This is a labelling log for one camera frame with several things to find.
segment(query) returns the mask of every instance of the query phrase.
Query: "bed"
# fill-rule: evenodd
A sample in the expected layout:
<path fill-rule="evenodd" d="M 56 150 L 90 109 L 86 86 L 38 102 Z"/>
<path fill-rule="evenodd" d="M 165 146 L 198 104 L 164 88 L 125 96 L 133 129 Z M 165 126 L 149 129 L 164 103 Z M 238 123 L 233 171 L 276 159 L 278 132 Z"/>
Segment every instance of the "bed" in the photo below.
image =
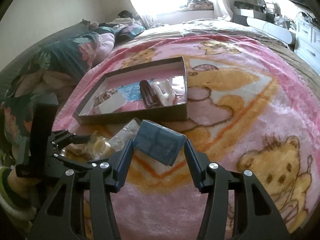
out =
<path fill-rule="evenodd" d="M 111 138 L 123 125 L 84 127 L 72 117 L 86 93 L 104 73 L 177 56 L 187 67 L 190 115 L 185 122 L 161 124 L 186 134 L 196 150 L 226 169 L 254 171 L 293 233 L 311 217 L 320 196 L 320 77 L 285 44 L 259 30 L 207 19 L 146 30 L 116 45 L 85 74 L 54 130 Z M 211 114 L 226 109 L 223 120 Z M 232 197 L 226 238 L 232 234 Z M 87 193 L 85 199 L 86 233 L 92 239 Z M 192 240 L 206 196 L 194 188 L 183 153 L 170 168 L 136 152 L 126 184 L 112 201 L 123 240 Z"/>

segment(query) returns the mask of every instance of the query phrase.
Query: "bear ear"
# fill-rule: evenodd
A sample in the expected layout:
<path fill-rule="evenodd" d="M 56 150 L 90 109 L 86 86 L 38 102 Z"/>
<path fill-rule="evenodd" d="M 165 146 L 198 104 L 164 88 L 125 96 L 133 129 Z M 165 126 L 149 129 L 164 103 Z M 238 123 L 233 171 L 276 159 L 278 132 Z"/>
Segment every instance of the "bear ear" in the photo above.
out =
<path fill-rule="evenodd" d="M 237 170 L 242 172 L 245 169 L 249 169 L 254 161 L 254 158 L 257 156 L 257 150 L 251 150 L 246 154 L 240 157 L 240 160 L 237 163 Z"/>
<path fill-rule="evenodd" d="M 297 136 L 290 136 L 286 139 L 285 143 L 290 144 L 291 146 L 293 146 L 295 149 L 299 149 L 300 148 L 300 143 L 299 143 L 299 139 Z"/>

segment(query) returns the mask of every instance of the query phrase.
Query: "dresser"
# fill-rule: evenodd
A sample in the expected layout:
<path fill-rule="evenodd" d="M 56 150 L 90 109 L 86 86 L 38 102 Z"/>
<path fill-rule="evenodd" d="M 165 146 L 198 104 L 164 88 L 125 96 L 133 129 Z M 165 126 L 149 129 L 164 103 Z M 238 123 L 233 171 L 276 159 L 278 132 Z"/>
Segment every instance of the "dresser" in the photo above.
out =
<path fill-rule="evenodd" d="M 320 75 L 320 29 L 301 19 L 297 20 L 294 52 Z"/>

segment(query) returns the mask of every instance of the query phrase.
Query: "person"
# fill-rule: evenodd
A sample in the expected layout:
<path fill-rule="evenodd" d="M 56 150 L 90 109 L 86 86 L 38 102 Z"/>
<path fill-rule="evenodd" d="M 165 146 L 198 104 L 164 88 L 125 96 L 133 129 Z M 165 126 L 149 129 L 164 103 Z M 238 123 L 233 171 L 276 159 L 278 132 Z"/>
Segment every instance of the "person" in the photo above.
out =
<path fill-rule="evenodd" d="M 40 179 L 19 178 L 15 169 L 0 166 L 0 206 L 22 236 L 29 233 L 30 221 L 36 215 L 29 192 L 39 182 Z"/>

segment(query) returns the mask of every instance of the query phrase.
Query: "open box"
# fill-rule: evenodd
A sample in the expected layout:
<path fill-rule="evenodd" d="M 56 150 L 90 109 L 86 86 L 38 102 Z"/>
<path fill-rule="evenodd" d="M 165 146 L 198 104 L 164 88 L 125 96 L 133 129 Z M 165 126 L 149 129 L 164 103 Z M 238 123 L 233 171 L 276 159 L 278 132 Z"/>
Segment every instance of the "open box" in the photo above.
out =
<path fill-rule="evenodd" d="M 153 108 L 144 106 L 137 84 L 139 85 L 141 80 L 150 82 L 153 79 L 168 79 L 171 81 L 172 88 L 176 92 L 176 98 L 172 106 Z M 112 88 L 125 91 L 129 89 L 130 100 L 120 110 L 113 113 L 96 114 L 93 106 L 94 98 Z M 186 120 L 188 118 L 187 77 L 183 58 L 177 57 L 148 62 L 103 75 L 81 101 L 73 117 L 81 125 L 125 123 L 133 118 L 166 122 Z"/>

